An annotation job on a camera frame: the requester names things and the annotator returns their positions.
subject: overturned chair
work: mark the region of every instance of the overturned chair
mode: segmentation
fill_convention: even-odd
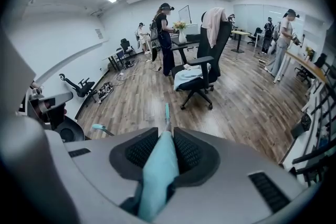
[[[97,92],[97,90],[92,90],[92,87],[94,85],[94,81],[88,81],[90,78],[87,78],[85,81],[82,79],[78,84],[81,85],[81,87],[74,84],[71,80],[67,79],[64,74],[59,74],[61,80],[67,82],[72,86],[72,88],[76,91],[76,94],[78,97],[85,97],[87,96],[88,99],[92,98],[94,103],[96,103],[95,98],[93,97]]]
[[[213,108],[212,101],[206,96],[208,93],[207,89],[210,88],[211,91],[214,90],[214,86],[209,84],[217,80],[221,75],[221,70],[219,68],[219,58],[222,54],[222,51],[226,45],[227,40],[231,34],[231,24],[228,22],[221,22],[219,26],[218,36],[216,45],[211,48],[208,38],[207,38],[207,29],[201,27],[201,39],[199,41],[200,45],[197,51],[197,59],[187,61],[187,64],[190,66],[201,65],[203,78],[197,78],[192,81],[185,82],[179,85],[178,90],[190,91],[187,99],[181,105],[181,109],[185,109],[185,104],[197,92],[209,103],[209,109]],[[211,69],[208,73],[207,63],[210,63]],[[178,72],[184,70],[183,65],[174,67],[172,69],[172,75],[175,79],[175,76]]]

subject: pink cloth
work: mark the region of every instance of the pink cloth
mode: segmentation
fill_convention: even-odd
[[[219,24],[221,23],[221,21],[227,21],[224,8],[212,8],[204,14],[202,27],[207,29],[206,32],[211,48],[216,45]]]

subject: whiteboard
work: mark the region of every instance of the whiteboard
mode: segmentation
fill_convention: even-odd
[[[186,24],[191,24],[189,5],[179,10],[179,17]]]

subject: black mesh vent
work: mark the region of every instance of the black mesh vent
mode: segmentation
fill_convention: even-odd
[[[87,148],[81,148],[79,150],[75,150],[75,151],[69,151],[69,155],[71,158],[73,157],[77,157],[86,153],[89,153],[91,151],[89,151]]]
[[[149,155],[154,149],[157,139],[158,136],[156,134],[152,134],[129,146],[125,150],[126,159],[128,159],[132,164],[143,168],[149,158]]]
[[[289,204],[289,199],[271,181],[265,173],[255,173],[248,176],[255,185],[269,208],[276,213]]]
[[[174,144],[180,174],[191,170],[200,163],[203,151],[197,144],[181,135],[174,137]]]

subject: flower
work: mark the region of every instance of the flower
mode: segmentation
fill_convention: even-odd
[[[177,22],[173,23],[173,28],[184,29],[185,28],[185,22],[178,20]]]

